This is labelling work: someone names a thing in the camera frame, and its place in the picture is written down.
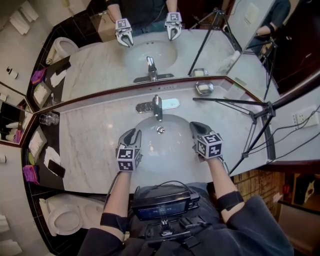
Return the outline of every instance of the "wooden floor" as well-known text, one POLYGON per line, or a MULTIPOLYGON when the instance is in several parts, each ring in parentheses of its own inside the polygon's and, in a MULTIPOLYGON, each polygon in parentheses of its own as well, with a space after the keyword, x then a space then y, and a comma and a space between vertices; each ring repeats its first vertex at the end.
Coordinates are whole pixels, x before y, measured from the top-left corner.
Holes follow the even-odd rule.
POLYGON ((250 170, 233 177, 233 182, 244 201, 259 195, 263 198, 272 215, 278 220, 280 207, 273 202, 276 193, 282 194, 284 173, 263 170, 250 170))

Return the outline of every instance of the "white sink basin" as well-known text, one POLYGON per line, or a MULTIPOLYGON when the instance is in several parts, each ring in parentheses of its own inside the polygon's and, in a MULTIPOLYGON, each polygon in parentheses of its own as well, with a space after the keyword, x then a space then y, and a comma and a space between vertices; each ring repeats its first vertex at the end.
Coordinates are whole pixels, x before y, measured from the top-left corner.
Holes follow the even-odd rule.
POLYGON ((153 58, 158 74, 161 74, 162 70, 176 62, 178 53, 170 41, 143 42, 128 49, 124 57, 125 68, 133 71, 137 77, 148 75, 148 56, 153 58))
POLYGON ((175 170, 190 170, 200 163, 195 151, 189 122, 171 114, 164 114, 162 122, 152 116, 141 121, 136 127, 141 130, 142 160, 138 172, 164 174, 175 170), (157 129, 164 128, 159 134, 157 129))

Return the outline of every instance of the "display screen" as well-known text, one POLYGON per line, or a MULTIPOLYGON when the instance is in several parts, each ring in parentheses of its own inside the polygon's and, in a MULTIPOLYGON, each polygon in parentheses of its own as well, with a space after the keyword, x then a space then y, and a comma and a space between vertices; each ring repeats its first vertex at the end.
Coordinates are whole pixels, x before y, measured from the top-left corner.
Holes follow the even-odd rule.
POLYGON ((138 209, 140 220, 150 220, 175 214, 184 213, 186 211, 187 201, 179 201, 172 203, 160 204, 149 208, 138 209))

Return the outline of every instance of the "soap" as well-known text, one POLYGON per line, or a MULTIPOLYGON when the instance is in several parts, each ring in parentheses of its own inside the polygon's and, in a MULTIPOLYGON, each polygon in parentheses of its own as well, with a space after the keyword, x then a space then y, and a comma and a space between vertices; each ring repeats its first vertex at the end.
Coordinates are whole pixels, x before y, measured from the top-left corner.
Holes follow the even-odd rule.
POLYGON ((195 77, 203 77, 205 73, 202 70, 195 70, 194 71, 194 76, 195 77))
POLYGON ((209 86, 207 84, 201 84, 198 86, 198 89, 200 92, 204 92, 204 91, 208 91, 209 90, 209 86))

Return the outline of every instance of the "faucet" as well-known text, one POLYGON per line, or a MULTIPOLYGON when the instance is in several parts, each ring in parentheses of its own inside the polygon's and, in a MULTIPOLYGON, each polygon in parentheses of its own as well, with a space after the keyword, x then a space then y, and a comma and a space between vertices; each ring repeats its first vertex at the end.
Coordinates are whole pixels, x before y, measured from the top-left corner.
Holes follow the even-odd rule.
POLYGON ((152 99, 153 114, 158 121, 162 121, 162 99, 156 94, 152 99))
POLYGON ((158 80, 157 79, 158 72, 156 69, 154 58, 148 56, 146 57, 146 62, 148 63, 148 72, 149 72, 149 77, 151 81, 158 80))

